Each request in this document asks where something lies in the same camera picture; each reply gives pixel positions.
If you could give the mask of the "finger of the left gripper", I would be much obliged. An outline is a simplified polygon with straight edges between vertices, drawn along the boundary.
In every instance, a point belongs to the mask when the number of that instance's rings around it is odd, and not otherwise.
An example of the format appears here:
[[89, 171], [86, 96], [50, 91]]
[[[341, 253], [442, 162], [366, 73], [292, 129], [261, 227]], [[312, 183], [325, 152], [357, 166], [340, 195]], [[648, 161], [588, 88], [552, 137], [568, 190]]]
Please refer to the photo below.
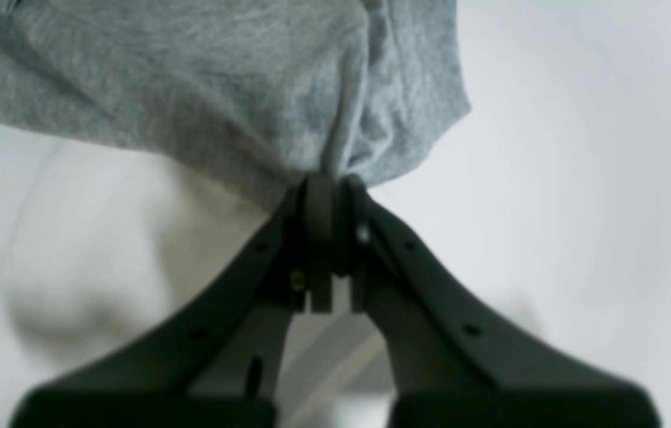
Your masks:
[[273, 427], [292, 317], [330, 313], [335, 184], [311, 174], [186, 308], [40, 385], [12, 427]]
[[535, 338], [469, 292], [357, 176], [335, 191], [337, 272], [385, 339], [390, 427], [659, 427], [648, 394]]

